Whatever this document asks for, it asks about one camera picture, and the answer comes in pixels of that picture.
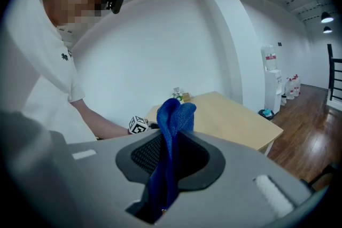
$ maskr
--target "forearm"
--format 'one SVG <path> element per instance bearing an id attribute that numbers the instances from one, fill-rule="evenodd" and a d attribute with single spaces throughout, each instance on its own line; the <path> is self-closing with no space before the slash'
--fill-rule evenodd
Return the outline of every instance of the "forearm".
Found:
<path id="1" fill-rule="evenodd" d="M 127 128 L 112 123 L 91 109 L 89 109 L 87 113 L 82 116 L 82 118 L 92 133 L 94 133 L 94 135 L 98 138 L 110 139 L 128 135 Z"/>

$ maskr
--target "neck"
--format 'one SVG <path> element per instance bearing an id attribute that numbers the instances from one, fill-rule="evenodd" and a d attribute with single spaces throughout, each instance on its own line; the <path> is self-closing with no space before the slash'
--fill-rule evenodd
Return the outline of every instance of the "neck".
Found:
<path id="1" fill-rule="evenodd" d="M 48 18 L 50 19 L 51 23 L 57 27 L 61 26 L 59 24 L 56 14 L 56 5 L 54 0 L 43 0 L 43 6 L 45 9 L 45 13 L 47 14 Z"/>

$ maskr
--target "man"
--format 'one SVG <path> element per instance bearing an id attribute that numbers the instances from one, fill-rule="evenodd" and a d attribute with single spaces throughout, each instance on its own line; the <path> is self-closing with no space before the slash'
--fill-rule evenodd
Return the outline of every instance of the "man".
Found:
<path id="1" fill-rule="evenodd" d="M 128 135 L 126 128 L 84 103 L 72 53 L 56 29 L 80 22 L 88 11 L 103 9 L 106 1 L 13 0 L 5 18 L 14 42 L 41 75 L 22 112 L 62 133 L 67 143 Z"/>

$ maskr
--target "table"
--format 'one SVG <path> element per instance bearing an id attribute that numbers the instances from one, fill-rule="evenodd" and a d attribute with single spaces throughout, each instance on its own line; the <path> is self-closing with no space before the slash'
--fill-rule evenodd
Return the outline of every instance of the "table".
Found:
<path id="1" fill-rule="evenodd" d="M 280 127 L 218 92 L 192 97 L 190 102 L 197 106 L 194 131 L 256 150 L 267 147 L 266 155 L 273 141 L 283 133 Z M 154 106 L 145 118 L 156 121 L 159 107 Z"/>

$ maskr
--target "black lampshade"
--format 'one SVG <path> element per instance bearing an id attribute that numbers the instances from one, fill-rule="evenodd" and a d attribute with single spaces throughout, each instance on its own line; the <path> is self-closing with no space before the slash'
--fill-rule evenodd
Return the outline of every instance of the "black lampshade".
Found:
<path id="1" fill-rule="evenodd" d="M 328 23 L 332 20 L 333 20 L 333 18 L 331 17 L 330 14 L 328 14 L 327 12 L 322 12 L 322 15 L 321 15 L 321 22 L 322 23 Z"/>
<path id="2" fill-rule="evenodd" d="M 328 34 L 330 32 L 332 32 L 331 28 L 329 28 L 328 26 L 324 27 L 323 33 Z"/>

